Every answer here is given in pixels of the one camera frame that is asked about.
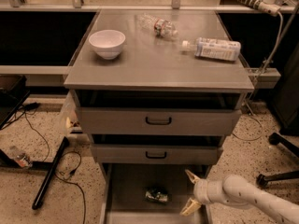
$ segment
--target metal pipe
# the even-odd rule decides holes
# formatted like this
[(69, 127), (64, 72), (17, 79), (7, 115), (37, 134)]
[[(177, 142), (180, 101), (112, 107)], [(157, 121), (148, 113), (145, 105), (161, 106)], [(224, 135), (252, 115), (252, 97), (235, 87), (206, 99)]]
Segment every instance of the metal pipe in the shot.
[(69, 142), (67, 140), (66, 137), (64, 137), (63, 139), (63, 142), (60, 144), (60, 147), (56, 153), (56, 156), (52, 162), (52, 166), (51, 168), (48, 170), (47, 172), (47, 175), (44, 179), (44, 182), (43, 184), (41, 185), (40, 189), (39, 189), (39, 192), (37, 193), (36, 195), (36, 198), (35, 198), (35, 201), (34, 203), (32, 204), (32, 209), (36, 210), (38, 208), (41, 207), (42, 205), (42, 201), (43, 201), (43, 198), (47, 192), (47, 189), (48, 189), (48, 186), (50, 184), (50, 181), (52, 179), (52, 177), (54, 176), (55, 174), (55, 171), (56, 171), (56, 167), (58, 165), (58, 162), (60, 160), (60, 158), (63, 156), (63, 153), (64, 153), (64, 149), (69, 145)]

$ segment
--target bottle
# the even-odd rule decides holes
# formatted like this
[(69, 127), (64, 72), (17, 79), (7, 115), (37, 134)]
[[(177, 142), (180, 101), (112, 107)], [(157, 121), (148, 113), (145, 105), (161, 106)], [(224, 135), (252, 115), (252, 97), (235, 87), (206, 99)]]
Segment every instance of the bottle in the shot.
[(196, 57), (235, 61), (240, 54), (241, 44), (237, 41), (198, 37), (195, 43), (183, 41), (181, 50), (195, 51)]
[(11, 146), (10, 148), (10, 157), (19, 164), (21, 168), (30, 168), (32, 167), (32, 162), (30, 161), (30, 157), (23, 150), (18, 149), (15, 146)]
[(178, 31), (175, 25), (160, 18), (151, 16), (150, 14), (143, 14), (137, 17), (138, 24), (145, 29), (152, 30), (157, 36), (166, 39), (176, 39)]

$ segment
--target speckled floor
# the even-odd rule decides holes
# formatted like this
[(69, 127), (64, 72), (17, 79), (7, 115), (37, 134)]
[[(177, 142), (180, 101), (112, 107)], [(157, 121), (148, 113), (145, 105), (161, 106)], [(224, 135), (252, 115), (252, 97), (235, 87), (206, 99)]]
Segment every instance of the speckled floor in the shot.
[[(0, 148), (9, 152), (15, 145), (25, 150), (34, 161), (52, 161), (65, 135), (61, 129), (60, 110), (64, 98), (34, 98), (26, 100), (26, 104), (39, 102), (37, 111), (26, 117), (48, 142), (34, 131), (25, 116), (0, 131)], [(246, 112), (237, 123), (234, 134), (224, 143), (224, 152), (217, 165), (213, 166), (208, 178), (222, 179), (226, 175), (244, 176), (252, 184), (258, 174), (271, 175), (281, 172), (299, 170), (299, 159), (282, 145), (271, 146), (267, 138), (279, 131), (279, 125), (266, 108), (265, 103), (251, 105), (255, 116), (249, 117)], [(299, 145), (299, 137), (287, 137)], [(81, 164), (75, 174), (67, 179), (78, 184), (84, 191), (86, 203), (85, 223), (99, 223), (101, 203), (105, 181), (99, 166), (93, 161), (89, 150), (89, 141), (84, 134), (69, 134), (70, 146), (61, 159), (57, 170), (59, 176), (68, 178), (68, 174)], [(32, 224), (32, 223), (83, 223), (83, 195), (78, 186), (66, 184), (56, 177), (50, 183), (49, 190), (40, 209), (34, 211), (32, 203), (42, 184), (45, 172), (16, 171), (0, 168), (0, 223)], [(271, 183), (265, 189), (283, 199), (299, 204), (298, 179)], [(258, 209), (238, 210), (220, 204), (213, 204), (211, 214), (213, 223), (275, 223)]]

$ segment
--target small object in drawer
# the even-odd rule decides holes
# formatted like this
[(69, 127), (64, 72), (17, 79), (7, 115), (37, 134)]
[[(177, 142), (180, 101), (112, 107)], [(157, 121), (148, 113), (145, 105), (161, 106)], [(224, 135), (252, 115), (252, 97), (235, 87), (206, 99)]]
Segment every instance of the small object in drawer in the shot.
[(168, 203), (169, 195), (162, 188), (148, 188), (146, 191), (146, 200), (154, 203)]

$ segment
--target chair wheel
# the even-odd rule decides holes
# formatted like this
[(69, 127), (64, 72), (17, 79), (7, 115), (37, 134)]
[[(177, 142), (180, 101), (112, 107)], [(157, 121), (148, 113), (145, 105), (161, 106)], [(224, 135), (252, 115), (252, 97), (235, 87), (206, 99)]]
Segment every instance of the chair wheel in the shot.
[(276, 138), (276, 136), (277, 135), (275, 133), (272, 133), (268, 138), (269, 143), (273, 146), (276, 146), (279, 144), (279, 140)]
[(261, 188), (265, 188), (268, 184), (268, 181), (264, 180), (264, 177), (265, 175), (259, 175), (257, 178), (256, 178), (256, 184), (258, 186), (260, 186)]

